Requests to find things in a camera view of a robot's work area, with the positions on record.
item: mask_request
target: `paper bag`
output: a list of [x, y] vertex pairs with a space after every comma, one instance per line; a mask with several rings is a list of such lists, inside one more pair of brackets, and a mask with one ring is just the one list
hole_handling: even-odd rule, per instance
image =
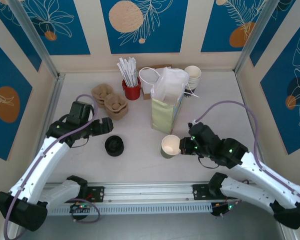
[[153, 84], [157, 81], [159, 76], [156, 74], [156, 72], [160, 75], [165, 67], [172, 68], [172, 65], [170, 64], [162, 64], [162, 65], [153, 65], [153, 66], [147, 66], [146, 69], [143, 69], [142, 74], [139, 74], [141, 79], [141, 86], [142, 86], [142, 93], [143, 93], [143, 99], [149, 100], [151, 99], [151, 88]]
[[187, 72], [164, 68], [151, 89], [152, 128], [170, 134], [188, 84]]

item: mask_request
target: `stack of paper cups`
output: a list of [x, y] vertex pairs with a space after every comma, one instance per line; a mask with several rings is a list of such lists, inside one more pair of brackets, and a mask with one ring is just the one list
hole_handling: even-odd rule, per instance
[[198, 86], [201, 79], [201, 70], [197, 66], [188, 66], [184, 69], [189, 75], [189, 84], [185, 86], [186, 93], [193, 93], [195, 88]]

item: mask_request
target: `white table surface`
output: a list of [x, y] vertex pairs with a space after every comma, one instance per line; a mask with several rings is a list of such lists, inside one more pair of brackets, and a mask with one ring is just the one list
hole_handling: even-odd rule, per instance
[[[123, 93], [119, 72], [67, 73], [57, 104], [54, 120], [69, 113], [71, 104], [80, 94], [89, 94], [100, 83], [110, 84]], [[232, 71], [202, 72], [195, 90], [200, 98], [184, 98], [173, 133], [179, 138], [188, 137], [187, 123], [197, 119], [212, 104], [223, 100], [243, 102], [235, 75]], [[91, 103], [88, 98], [81, 99]], [[76, 175], [90, 183], [141, 183], [141, 182], [204, 182], [215, 172], [222, 172], [237, 180], [245, 177], [225, 167], [207, 169], [196, 156], [178, 155], [165, 159], [160, 154], [161, 140], [166, 135], [151, 128], [151, 102], [128, 101], [129, 112], [120, 121], [113, 121], [111, 133], [91, 137], [83, 147], [72, 148], [60, 160], [48, 182], [60, 183], [68, 176]], [[97, 118], [106, 117], [105, 109], [99, 109]], [[222, 104], [202, 119], [221, 139], [234, 138], [253, 151], [254, 136], [244, 108], [235, 104]], [[107, 154], [104, 143], [112, 135], [123, 139], [124, 152], [118, 157]], [[215, 166], [208, 158], [202, 159], [206, 166]]]

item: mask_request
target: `floral wall pattern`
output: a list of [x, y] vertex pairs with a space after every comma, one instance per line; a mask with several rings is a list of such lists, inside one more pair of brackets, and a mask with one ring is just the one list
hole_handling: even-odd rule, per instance
[[[90, 54], [73, 0], [21, 0], [20, 3], [50, 55]], [[0, 0], [0, 18], [8, 20], [5, 25], [10, 26], [9, 30], [18, 27], [16, 35], [24, 35], [4, 0]]]
[[4, 0], [0, 0], [0, 20], [18, 43], [33, 67], [39, 71], [42, 60]]
[[0, 48], [0, 158], [8, 159], [32, 86]]
[[256, 66], [266, 47], [274, 37], [276, 31], [281, 26], [283, 20], [292, 8], [295, 0], [280, 0], [276, 9], [272, 13], [268, 24], [264, 28], [258, 42], [256, 43], [253, 51], [250, 54], [250, 58], [253, 66]]
[[187, 4], [187, 0], [101, 0], [111, 53], [179, 53]]
[[288, 154], [300, 149], [300, 28], [261, 81]]
[[266, 0], [215, 0], [201, 52], [239, 52]]

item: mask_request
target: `cardboard box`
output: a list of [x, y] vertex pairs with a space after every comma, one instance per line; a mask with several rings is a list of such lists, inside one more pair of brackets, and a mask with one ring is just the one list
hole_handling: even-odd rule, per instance
[[[160, 64], [160, 65], [152, 65], [152, 66], [147, 66], [147, 68], [154, 68], [154, 69], [160, 69], [160, 68], [165, 68], [165, 67], [171, 67], [172, 68], [172, 65], [171, 64]], [[141, 88], [142, 89], [142, 94], [143, 94], [143, 100], [149, 100], [149, 99], [151, 99], [151, 94], [149, 94], [149, 93], [144, 93], [144, 91], [143, 91], [143, 88]]]

